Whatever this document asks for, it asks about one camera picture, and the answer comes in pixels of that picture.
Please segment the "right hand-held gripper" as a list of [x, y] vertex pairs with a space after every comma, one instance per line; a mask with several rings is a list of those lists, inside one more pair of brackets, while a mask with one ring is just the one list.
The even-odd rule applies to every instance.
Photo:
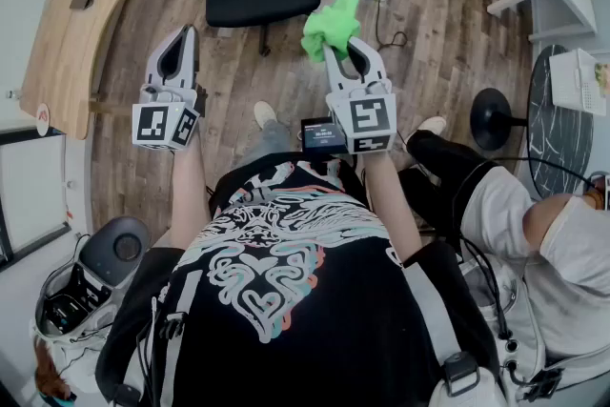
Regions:
[[357, 75], [347, 74], [336, 51], [323, 45], [331, 87], [326, 103], [344, 134], [348, 153], [388, 152], [397, 136], [397, 100], [384, 62], [355, 36], [349, 39], [347, 51]]

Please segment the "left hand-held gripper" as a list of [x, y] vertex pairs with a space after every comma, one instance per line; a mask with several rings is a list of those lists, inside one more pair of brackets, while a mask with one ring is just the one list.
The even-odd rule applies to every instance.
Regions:
[[205, 115], [207, 92], [195, 82], [198, 73], [198, 32], [193, 25], [169, 34], [152, 52], [148, 81], [132, 105], [132, 143], [152, 150], [184, 150], [196, 123]]

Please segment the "bright green cloth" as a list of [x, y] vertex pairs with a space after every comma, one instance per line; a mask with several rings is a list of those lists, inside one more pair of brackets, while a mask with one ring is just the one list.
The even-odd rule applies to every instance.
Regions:
[[335, 0], [308, 17], [301, 46], [312, 62], [325, 61], [325, 45], [333, 48], [340, 60], [348, 56], [348, 41], [360, 34], [360, 22], [356, 19], [358, 3], [359, 0]]

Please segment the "person's right forearm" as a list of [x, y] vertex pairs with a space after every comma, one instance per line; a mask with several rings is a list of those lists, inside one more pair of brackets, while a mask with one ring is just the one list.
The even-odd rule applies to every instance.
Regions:
[[375, 214], [381, 220], [401, 262], [422, 248], [415, 218], [400, 186], [389, 154], [365, 153], [364, 169]]

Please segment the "person's left forearm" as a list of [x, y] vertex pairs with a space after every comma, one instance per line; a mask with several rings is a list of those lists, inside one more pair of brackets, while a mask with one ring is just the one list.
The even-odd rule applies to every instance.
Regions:
[[187, 250], [210, 223], [211, 213], [201, 143], [193, 138], [173, 161], [171, 244]]

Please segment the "black screen device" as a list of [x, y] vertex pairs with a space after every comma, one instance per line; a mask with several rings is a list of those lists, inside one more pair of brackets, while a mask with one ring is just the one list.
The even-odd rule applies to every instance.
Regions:
[[305, 153], [345, 154], [346, 140], [331, 116], [301, 120], [301, 148]]

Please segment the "curved wooden desk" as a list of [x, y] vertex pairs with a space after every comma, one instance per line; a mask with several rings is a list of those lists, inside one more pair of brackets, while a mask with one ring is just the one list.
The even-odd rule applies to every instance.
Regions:
[[45, 103], [53, 128], [86, 138], [95, 72], [122, 1], [94, 0], [86, 10], [71, 10], [71, 0], [46, 0], [22, 85], [23, 112], [36, 115]]

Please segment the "person's white shoe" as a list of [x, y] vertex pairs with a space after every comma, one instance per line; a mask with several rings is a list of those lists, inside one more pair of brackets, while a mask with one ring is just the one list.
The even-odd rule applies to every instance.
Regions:
[[275, 110], [265, 101], [257, 101], [254, 104], [254, 120], [261, 130], [269, 123], [277, 121]]

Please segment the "person's grey jeans legs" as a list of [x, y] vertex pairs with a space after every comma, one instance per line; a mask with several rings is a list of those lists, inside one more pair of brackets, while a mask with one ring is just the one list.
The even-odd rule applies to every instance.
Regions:
[[290, 130], [282, 123], [272, 120], [263, 125], [254, 143], [236, 162], [234, 169], [268, 170], [273, 164], [287, 162], [301, 154], [302, 151], [293, 145]]

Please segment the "round red-logo sticker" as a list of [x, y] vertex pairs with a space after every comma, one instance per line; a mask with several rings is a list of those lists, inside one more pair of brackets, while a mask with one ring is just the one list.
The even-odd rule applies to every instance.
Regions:
[[50, 110], [45, 103], [41, 103], [36, 111], [36, 130], [41, 137], [47, 137], [53, 135], [53, 128], [51, 127], [51, 116]]

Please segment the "black-framed window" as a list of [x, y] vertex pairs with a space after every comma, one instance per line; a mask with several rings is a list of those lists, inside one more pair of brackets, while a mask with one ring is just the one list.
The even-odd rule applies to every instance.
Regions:
[[65, 135], [0, 131], [0, 273], [71, 230]]

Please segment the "white hard-shell backpack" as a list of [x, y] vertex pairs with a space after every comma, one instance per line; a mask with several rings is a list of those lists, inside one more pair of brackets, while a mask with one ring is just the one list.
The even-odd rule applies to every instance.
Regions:
[[120, 216], [78, 241], [71, 260], [49, 274], [34, 311], [34, 333], [68, 344], [110, 326], [144, 254], [146, 225]]
[[610, 373], [610, 345], [562, 359], [550, 355], [525, 282], [508, 263], [488, 254], [484, 260], [474, 257], [459, 267], [494, 334], [508, 407], [550, 399]]

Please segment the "round black marble table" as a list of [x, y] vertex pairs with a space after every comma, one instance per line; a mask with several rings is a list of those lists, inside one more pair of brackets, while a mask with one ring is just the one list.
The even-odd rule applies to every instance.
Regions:
[[532, 70], [524, 118], [513, 116], [502, 92], [488, 88], [474, 99], [470, 128], [478, 146], [485, 151], [500, 149], [511, 130], [525, 130], [524, 158], [536, 194], [545, 198], [572, 193], [583, 183], [593, 143], [593, 115], [558, 107], [553, 103], [552, 66], [568, 50], [551, 45], [539, 54]]

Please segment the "white basket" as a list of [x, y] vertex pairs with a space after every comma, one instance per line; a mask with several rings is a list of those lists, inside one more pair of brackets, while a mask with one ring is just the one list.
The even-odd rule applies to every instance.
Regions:
[[607, 115], [610, 63], [575, 49], [551, 56], [549, 65], [555, 106], [596, 116]]

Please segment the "person's black printed t-shirt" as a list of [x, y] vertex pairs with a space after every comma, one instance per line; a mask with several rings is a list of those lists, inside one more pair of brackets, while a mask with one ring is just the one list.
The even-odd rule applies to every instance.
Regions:
[[404, 275], [422, 272], [458, 348], [499, 374], [444, 242], [401, 262], [355, 171], [330, 156], [234, 170], [187, 250], [147, 251], [97, 360], [129, 407], [425, 407], [445, 377]]

